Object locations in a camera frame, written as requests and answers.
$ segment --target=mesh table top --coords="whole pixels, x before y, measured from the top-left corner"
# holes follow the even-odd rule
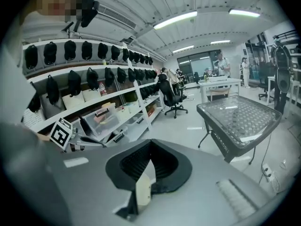
[[[199,104],[197,111],[240,149],[259,137],[265,138],[281,119],[281,113],[240,96]]]

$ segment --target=white tile floor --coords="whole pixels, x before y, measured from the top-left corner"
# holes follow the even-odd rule
[[[263,93],[263,90],[260,88],[246,89],[241,87],[241,96],[265,104],[265,98],[262,100],[258,99],[259,93]],[[141,138],[162,139],[199,150],[198,144],[201,138],[206,134],[206,130],[203,128],[202,118],[196,110],[196,106],[201,103],[201,96],[199,89],[187,89],[185,94],[190,95],[190,98],[194,98],[192,101],[185,100],[183,102],[184,108],[188,109],[189,113],[186,114],[184,111],[179,111],[176,119],[174,119],[174,112],[169,112],[166,116],[164,113],[160,113],[152,124],[152,132],[146,131]],[[290,114],[287,119],[283,118],[278,127],[272,132],[269,149],[264,160],[264,164],[267,163],[272,171],[275,172],[280,184],[280,191],[289,188],[289,185],[293,182],[294,175],[301,168],[301,159],[299,159],[301,155],[301,146],[291,134],[292,132],[295,137],[300,136],[301,109],[295,109],[294,106],[291,106],[291,108],[293,108],[294,114]],[[231,162],[231,165],[258,183],[261,178],[261,162],[266,152],[268,142],[269,137],[257,146],[255,158],[251,165],[249,165],[248,162],[253,155],[253,150],[240,158],[235,158],[234,160],[237,161]],[[200,150],[216,155],[223,160],[221,152],[210,136],[208,136],[201,144]],[[250,157],[250,159],[243,161],[239,160],[244,159],[246,156]],[[268,183],[265,177],[263,177],[260,183],[260,186],[266,190],[270,197],[276,195],[275,190],[273,189],[273,187],[275,188],[275,185],[275,182],[273,185]]]

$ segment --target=air conditioning vent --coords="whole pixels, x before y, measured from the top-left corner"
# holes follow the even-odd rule
[[[115,19],[116,21],[121,22],[132,29],[135,29],[136,27],[136,24],[134,22],[120,15],[119,13],[113,11],[112,9],[104,7],[103,5],[99,5],[98,13],[110,17],[112,19]]]

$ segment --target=power outlet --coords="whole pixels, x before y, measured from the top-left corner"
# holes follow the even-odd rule
[[[267,163],[263,164],[262,171],[267,176],[269,182],[275,179],[274,173],[272,172],[271,168],[268,166]]]

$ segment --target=white table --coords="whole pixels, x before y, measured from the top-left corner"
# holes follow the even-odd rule
[[[267,100],[267,105],[269,105],[269,97],[270,97],[270,91],[271,91],[271,81],[275,81],[275,77],[274,76],[269,76],[268,79],[269,79],[269,84],[268,84],[268,100]],[[290,101],[289,101],[289,105],[287,107],[287,113],[285,114],[285,118],[288,117],[289,112],[290,112],[290,107],[291,107],[292,99],[293,99],[293,88],[295,86],[297,86],[297,93],[296,93],[296,98],[295,98],[295,107],[297,108],[297,102],[298,102],[298,96],[299,96],[299,88],[300,88],[301,84],[300,84],[299,81],[291,81]]]
[[[206,97],[206,89],[211,87],[218,87],[218,86],[230,86],[230,85],[238,85],[238,95],[240,95],[240,83],[242,80],[240,79],[233,79],[233,78],[227,78],[223,81],[215,81],[215,82],[202,82],[199,83],[200,85],[200,93],[202,96],[202,103],[205,103],[207,101]]]

